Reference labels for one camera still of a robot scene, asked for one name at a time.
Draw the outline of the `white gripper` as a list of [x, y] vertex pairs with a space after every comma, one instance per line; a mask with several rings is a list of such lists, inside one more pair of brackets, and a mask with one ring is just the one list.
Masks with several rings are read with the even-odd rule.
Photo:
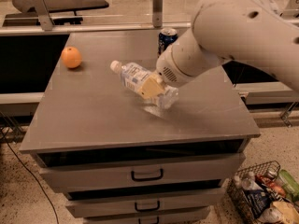
[[198, 46], [168, 46], [156, 63], [156, 71], [161, 77], [152, 73], [141, 84], [137, 93], [143, 99], [149, 99], [163, 93], [165, 83], [178, 88], [191, 82], [202, 72], [201, 58], [202, 52]]

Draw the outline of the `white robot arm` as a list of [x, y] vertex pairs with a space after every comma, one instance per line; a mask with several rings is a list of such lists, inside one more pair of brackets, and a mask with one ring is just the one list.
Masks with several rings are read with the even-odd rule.
[[149, 99], [181, 87], [226, 61], [259, 69], [299, 91], [299, 27], [271, 0], [199, 0], [191, 27], [159, 56], [137, 93]]

